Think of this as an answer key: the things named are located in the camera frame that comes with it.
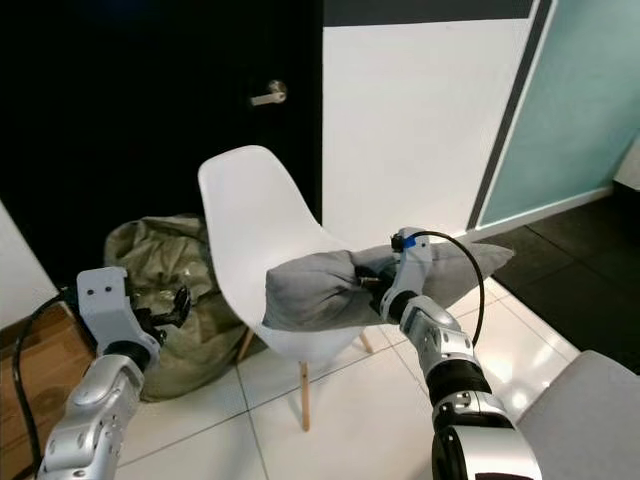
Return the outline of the grey pillow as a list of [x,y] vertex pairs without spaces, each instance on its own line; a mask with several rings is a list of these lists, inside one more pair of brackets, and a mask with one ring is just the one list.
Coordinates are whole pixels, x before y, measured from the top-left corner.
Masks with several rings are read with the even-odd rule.
[[515,251],[498,244],[453,243],[422,230],[433,251],[430,273],[420,296],[392,323],[371,303],[366,291],[366,266],[398,262],[401,242],[370,250],[311,253],[268,270],[265,278],[265,328],[269,332],[315,333],[372,325],[396,325],[417,346],[436,348],[456,340],[472,340],[449,314],[451,307],[503,268]]

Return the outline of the white chair with wooden legs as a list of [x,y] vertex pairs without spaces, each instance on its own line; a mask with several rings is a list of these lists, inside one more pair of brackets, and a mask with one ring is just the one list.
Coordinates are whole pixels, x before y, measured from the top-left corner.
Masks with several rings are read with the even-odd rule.
[[334,332],[269,332],[266,273],[282,262],[311,253],[337,251],[335,238],[308,210],[291,174],[268,148],[251,145],[211,157],[198,169],[207,242],[216,280],[230,308],[247,326],[248,338],[300,366],[301,425],[311,428],[312,364],[326,364],[358,340],[374,352],[364,328]]

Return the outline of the olive green sack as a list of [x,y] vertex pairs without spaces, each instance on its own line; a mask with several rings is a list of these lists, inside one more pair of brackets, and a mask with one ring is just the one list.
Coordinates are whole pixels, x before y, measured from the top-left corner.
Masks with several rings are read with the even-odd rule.
[[173,401],[218,380],[236,362],[247,326],[230,310],[214,270],[205,221],[198,216],[128,221],[106,238],[105,264],[128,271],[133,306],[165,315],[189,294],[188,314],[166,334],[148,367],[143,402]]

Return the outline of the brown wooden box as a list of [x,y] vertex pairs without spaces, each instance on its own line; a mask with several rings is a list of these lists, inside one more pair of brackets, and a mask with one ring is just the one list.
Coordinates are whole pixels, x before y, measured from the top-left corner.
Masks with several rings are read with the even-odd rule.
[[[9,340],[1,349],[0,358],[1,480],[12,480],[19,471],[31,465],[26,424],[13,385],[14,347],[14,340]],[[41,438],[46,438],[52,425],[63,415],[70,389],[67,364],[77,358],[79,347],[82,344],[77,335],[67,335],[67,321],[55,316],[36,321],[24,342],[23,360],[20,361],[22,378]]]

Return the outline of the black door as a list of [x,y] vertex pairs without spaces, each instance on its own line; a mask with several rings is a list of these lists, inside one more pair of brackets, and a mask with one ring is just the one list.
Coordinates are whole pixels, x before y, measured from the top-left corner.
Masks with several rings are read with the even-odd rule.
[[[321,210],[325,0],[23,0],[15,152],[1,200],[52,283],[104,264],[111,230],[200,214],[197,170],[260,145]],[[269,81],[282,104],[252,108]]]

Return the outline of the grey upholstered seat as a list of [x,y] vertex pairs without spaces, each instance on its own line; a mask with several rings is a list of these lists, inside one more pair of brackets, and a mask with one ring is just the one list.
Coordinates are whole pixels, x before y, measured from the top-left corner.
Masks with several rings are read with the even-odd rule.
[[544,480],[640,480],[640,376],[584,351],[526,408],[518,429]]

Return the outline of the frosted glass panel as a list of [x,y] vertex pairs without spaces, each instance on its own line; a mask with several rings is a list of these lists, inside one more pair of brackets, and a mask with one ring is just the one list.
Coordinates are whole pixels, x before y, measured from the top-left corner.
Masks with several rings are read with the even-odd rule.
[[468,228],[600,198],[640,136],[640,0],[541,0]]

